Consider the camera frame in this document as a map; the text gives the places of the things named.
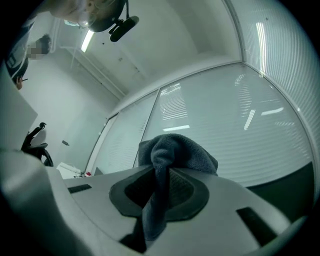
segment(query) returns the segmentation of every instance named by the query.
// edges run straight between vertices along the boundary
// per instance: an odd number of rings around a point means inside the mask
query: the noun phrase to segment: white ceiling
[[[107,89],[114,87],[118,98],[199,55],[241,59],[238,36],[222,0],[129,0],[129,4],[130,15],[140,19],[137,26],[117,43],[109,40],[108,31],[96,33],[86,53],[77,53],[78,59],[90,61],[94,74],[104,77]],[[125,11],[120,18],[125,18]],[[57,44],[80,49],[86,32],[61,22]]]

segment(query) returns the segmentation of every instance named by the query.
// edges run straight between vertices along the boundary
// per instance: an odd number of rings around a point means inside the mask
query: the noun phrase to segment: window blind
[[[156,95],[157,92],[153,92],[120,111],[94,164],[102,173],[133,167]]]

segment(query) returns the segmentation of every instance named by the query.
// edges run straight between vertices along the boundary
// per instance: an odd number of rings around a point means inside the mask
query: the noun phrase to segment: white window blind
[[[120,111],[94,163],[104,174],[133,167],[156,96],[153,92]]]
[[[288,102],[243,64],[211,69],[164,87],[143,141],[182,134],[218,162],[218,175],[254,186],[311,161],[305,131]]]

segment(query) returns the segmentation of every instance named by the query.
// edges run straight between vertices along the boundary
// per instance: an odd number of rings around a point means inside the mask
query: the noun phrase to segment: dark floor
[[[312,162],[286,177],[247,189],[277,207],[294,222],[307,215],[313,206],[315,181]]]

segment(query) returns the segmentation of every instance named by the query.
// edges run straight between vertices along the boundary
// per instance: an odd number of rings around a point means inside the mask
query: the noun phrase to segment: gray towel
[[[168,167],[189,168],[217,176],[218,161],[193,140],[165,134],[139,144],[139,166],[153,165],[155,189],[142,210],[144,238],[154,241],[166,227]]]

